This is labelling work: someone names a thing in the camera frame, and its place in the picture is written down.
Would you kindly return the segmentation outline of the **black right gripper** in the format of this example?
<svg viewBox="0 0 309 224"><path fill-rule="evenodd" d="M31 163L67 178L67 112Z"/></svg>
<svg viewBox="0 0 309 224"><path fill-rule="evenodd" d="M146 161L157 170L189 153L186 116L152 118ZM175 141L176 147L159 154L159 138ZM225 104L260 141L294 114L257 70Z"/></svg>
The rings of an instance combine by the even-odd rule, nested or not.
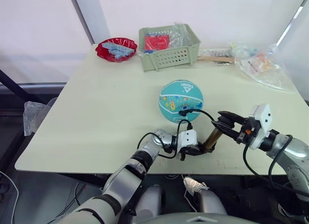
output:
<svg viewBox="0 0 309 224"><path fill-rule="evenodd" d="M260 121L253 116L245 118L228 111L219 111L220 116L212 124L223 134L236 140L236 143L249 145L260 130ZM242 125L240 132L234 130L235 123Z"/></svg>

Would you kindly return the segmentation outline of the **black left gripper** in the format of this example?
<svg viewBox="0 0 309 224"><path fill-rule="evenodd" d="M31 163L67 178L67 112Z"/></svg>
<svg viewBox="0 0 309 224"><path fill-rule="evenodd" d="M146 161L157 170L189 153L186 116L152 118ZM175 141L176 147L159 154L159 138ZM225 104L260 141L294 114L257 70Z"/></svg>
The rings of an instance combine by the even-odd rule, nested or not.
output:
<svg viewBox="0 0 309 224"><path fill-rule="evenodd" d="M184 161L187 155L198 156L198 155L203 155L207 153L212 153L213 151L214 151L214 148L207 149L202 143L198 143L198 145L188 145L180 149L180 154L181 154L180 160Z"/></svg>

